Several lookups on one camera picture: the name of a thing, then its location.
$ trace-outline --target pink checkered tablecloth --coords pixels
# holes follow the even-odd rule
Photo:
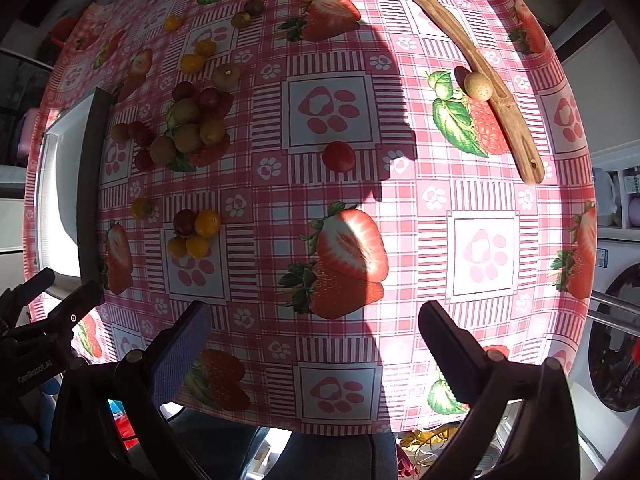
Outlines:
[[[133,283],[119,296],[105,292],[106,302],[90,314],[94,343],[76,338],[77,350],[92,362],[121,359],[203,300],[213,312],[207,347],[218,352],[203,353],[176,402],[318,434],[426,428],[464,415],[418,333],[417,312],[427,300],[439,300],[483,346],[532,364],[554,356],[568,371],[593,279],[590,158],[562,67],[522,1],[440,0],[518,102],[546,169],[535,187],[522,183],[501,137],[491,136],[492,113],[473,111],[459,90],[462,54],[411,0],[347,0],[361,14],[358,24],[321,41],[307,39],[326,33],[311,30],[309,9],[297,42],[278,28],[302,16],[297,0],[263,0],[266,12],[242,30],[230,17],[247,0],[200,1],[90,7],[47,87],[25,197],[27,277],[37,270],[33,199],[42,134],[61,110],[95,87],[128,86],[110,126],[139,120],[160,134],[178,82],[205,88],[221,63],[242,67],[225,119],[231,146],[211,165],[141,173],[132,163],[139,147],[105,140],[100,252],[105,232],[119,223]],[[170,14],[184,24],[166,32]],[[203,38],[215,40],[218,52],[185,76],[180,58]],[[134,84],[130,63],[145,50],[152,65]],[[448,118],[466,144],[434,120],[436,102],[443,113],[458,107]],[[348,173],[322,161],[333,140],[354,149]],[[154,204],[144,221],[130,213],[139,196]],[[223,217],[200,260],[166,252],[174,215],[185,207]],[[383,246],[370,281],[327,251],[348,218],[364,226],[371,246]],[[307,238],[318,227],[325,240],[319,237],[313,253]],[[310,294],[318,314],[281,306],[280,280],[299,283],[304,265],[318,278]],[[326,319],[336,308],[331,288],[322,291],[327,283],[352,312]],[[42,298],[31,305],[35,319],[45,312]]]

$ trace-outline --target white cabinet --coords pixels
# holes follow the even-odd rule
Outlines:
[[[610,225],[604,225],[609,221],[598,217],[598,238],[640,241],[640,218],[634,225],[629,215],[630,207],[640,206],[640,193],[629,193],[625,186],[625,177],[640,173],[636,170],[640,167],[640,141],[593,153],[591,163],[610,174],[617,192],[616,213],[609,219]]]

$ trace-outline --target red object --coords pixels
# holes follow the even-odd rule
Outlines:
[[[127,449],[134,447],[138,440],[136,438],[132,438],[132,436],[136,436],[131,427],[131,423],[129,422],[129,417],[127,415],[121,415],[115,419],[116,428],[118,428],[118,433],[120,434],[120,438],[122,439],[124,446]]]
[[[62,18],[59,22],[57,22],[49,33],[51,43],[53,43],[55,46],[63,48],[65,46],[66,40],[69,39],[69,36],[71,36],[74,28],[76,28],[78,21],[78,18]]]
[[[636,342],[631,350],[631,358],[636,366],[640,365],[640,338],[636,337]]]
[[[418,474],[418,470],[415,468],[415,465],[411,463],[409,457],[404,452],[398,444],[396,444],[396,452],[398,454],[398,478],[410,478],[411,476],[416,476]]]
[[[378,226],[358,209],[325,218],[318,234],[318,258],[330,269],[367,282],[383,282],[389,260]]]
[[[353,148],[346,142],[334,140],[330,142],[322,152],[322,162],[331,171],[346,173],[356,165],[356,154]]]

